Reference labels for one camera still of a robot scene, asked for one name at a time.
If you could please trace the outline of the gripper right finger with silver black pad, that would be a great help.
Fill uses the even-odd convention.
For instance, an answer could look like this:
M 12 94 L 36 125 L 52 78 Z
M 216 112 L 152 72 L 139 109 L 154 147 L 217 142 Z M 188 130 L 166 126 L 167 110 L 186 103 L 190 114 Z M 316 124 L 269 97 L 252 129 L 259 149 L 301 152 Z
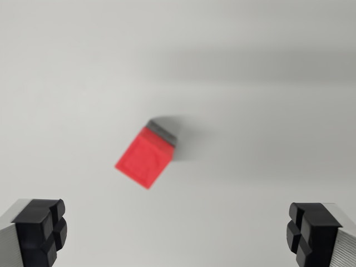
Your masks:
M 355 266 L 355 222 L 334 203 L 296 203 L 286 240 L 301 267 Z

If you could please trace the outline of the gripper left finger with silver black pad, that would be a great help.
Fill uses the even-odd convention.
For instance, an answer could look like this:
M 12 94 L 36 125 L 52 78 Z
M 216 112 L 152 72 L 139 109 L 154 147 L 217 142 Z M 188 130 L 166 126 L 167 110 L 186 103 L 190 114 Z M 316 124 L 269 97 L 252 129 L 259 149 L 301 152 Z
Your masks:
M 50 267 L 66 242 L 63 200 L 19 199 L 1 215 L 1 266 Z

